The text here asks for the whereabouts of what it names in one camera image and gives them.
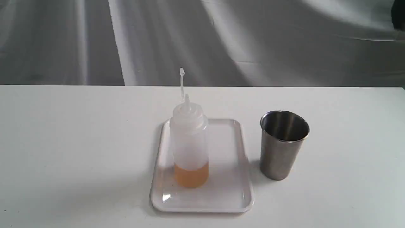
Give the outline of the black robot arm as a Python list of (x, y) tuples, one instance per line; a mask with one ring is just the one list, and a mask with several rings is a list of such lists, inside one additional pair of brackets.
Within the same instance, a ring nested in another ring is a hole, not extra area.
[(394, 0), (391, 7), (391, 21), (395, 30), (405, 31), (405, 1)]

